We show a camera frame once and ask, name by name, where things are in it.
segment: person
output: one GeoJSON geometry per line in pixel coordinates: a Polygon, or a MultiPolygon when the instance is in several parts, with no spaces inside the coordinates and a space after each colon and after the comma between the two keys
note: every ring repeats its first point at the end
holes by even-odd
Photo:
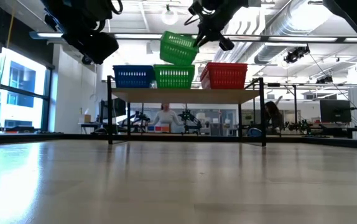
{"type": "Polygon", "coordinates": [[[177,117],[177,114],[170,109],[170,104],[162,103],[160,107],[160,111],[156,114],[156,117],[152,123],[149,123],[149,126],[155,126],[157,123],[160,124],[172,124],[175,123],[176,125],[183,125],[177,117]]]}
{"type": "Polygon", "coordinates": [[[270,101],[265,104],[266,121],[267,124],[271,121],[273,134],[279,133],[284,127],[284,119],[277,106],[281,99],[282,96],[276,102],[270,101]]]}

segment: desk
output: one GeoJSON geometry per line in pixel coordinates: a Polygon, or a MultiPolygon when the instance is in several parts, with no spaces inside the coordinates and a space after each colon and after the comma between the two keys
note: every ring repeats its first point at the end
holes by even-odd
{"type": "Polygon", "coordinates": [[[82,131],[84,131],[85,134],[87,134],[86,128],[93,128],[94,131],[101,126],[101,124],[99,123],[79,123],[79,125],[80,125],[80,134],[82,134],[82,131]]]}
{"type": "MultiPolygon", "coordinates": [[[[242,123],[242,104],[254,100],[258,96],[264,96],[264,82],[257,78],[242,90],[199,90],[199,89],[150,89],[150,88],[112,88],[112,77],[107,77],[108,114],[112,114],[112,97],[116,96],[127,102],[127,110],[131,110],[131,103],[185,103],[185,104],[219,104],[237,105],[239,111],[239,124],[242,123]],[[259,90],[247,90],[255,83],[259,83],[259,90]]],[[[264,97],[260,99],[260,108],[264,108],[264,97]]],[[[108,116],[108,126],[112,126],[112,117],[108,116]]],[[[108,133],[108,142],[112,144],[113,135],[108,133]]],[[[127,127],[127,136],[130,141],[131,127],[127,127]]],[[[242,141],[242,130],[239,130],[239,141],[242,141]]],[[[266,145],[266,132],[262,132],[262,146],[266,145]]]]}

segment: basket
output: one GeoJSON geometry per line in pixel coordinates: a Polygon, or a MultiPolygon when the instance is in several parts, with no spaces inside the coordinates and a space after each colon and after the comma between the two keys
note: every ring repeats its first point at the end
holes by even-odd
{"type": "Polygon", "coordinates": [[[158,88],[191,89],[194,65],[154,65],[158,88]]]}
{"type": "Polygon", "coordinates": [[[203,89],[243,89],[248,65],[245,63],[208,63],[201,75],[203,89]]]}
{"type": "Polygon", "coordinates": [[[195,40],[172,32],[164,32],[160,41],[160,59],[174,65],[191,65],[199,47],[192,47],[195,40]]]}
{"type": "Polygon", "coordinates": [[[155,80],[150,65],[114,65],[116,88],[149,88],[155,80]]]}

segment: ceiling pipe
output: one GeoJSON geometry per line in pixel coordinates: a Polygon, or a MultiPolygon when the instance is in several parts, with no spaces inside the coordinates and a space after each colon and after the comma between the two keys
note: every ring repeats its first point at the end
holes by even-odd
{"type": "MultiPolygon", "coordinates": [[[[292,0],[262,34],[308,35],[331,15],[331,12],[323,6],[309,5],[308,0],[292,0]]],[[[266,46],[260,43],[251,44],[239,62],[267,64],[286,48],[286,46],[266,46]]]]}

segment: monitor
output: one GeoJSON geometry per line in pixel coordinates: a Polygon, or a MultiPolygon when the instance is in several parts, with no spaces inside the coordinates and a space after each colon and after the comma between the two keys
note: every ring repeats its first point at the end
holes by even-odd
{"type": "MultiPolygon", "coordinates": [[[[112,100],[112,117],[116,118],[119,116],[126,115],[126,102],[119,98],[112,100]]],[[[100,102],[100,118],[102,120],[108,119],[108,102],[100,102]]]]}
{"type": "Polygon", "coordinates": [[[351,122],[350,102],[346,100],[320,100],[321,122],[351,122]]]}

